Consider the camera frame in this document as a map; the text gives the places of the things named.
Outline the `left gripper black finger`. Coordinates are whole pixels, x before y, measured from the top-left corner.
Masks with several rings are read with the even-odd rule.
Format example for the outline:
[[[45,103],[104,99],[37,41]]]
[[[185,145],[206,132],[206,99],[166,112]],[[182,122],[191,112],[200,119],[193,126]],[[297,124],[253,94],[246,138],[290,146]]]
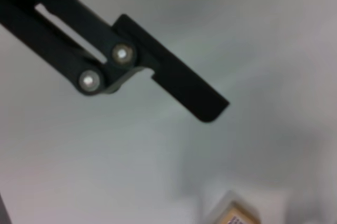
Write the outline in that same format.
[[[98,49],[100,63],[35,9],[42,4]],[[210,123],[229,102],[129,16],[109,25],[79,0],[1,0],[1,24],[82,94],[111,94],[148,68],[153,80],[196,118]]]

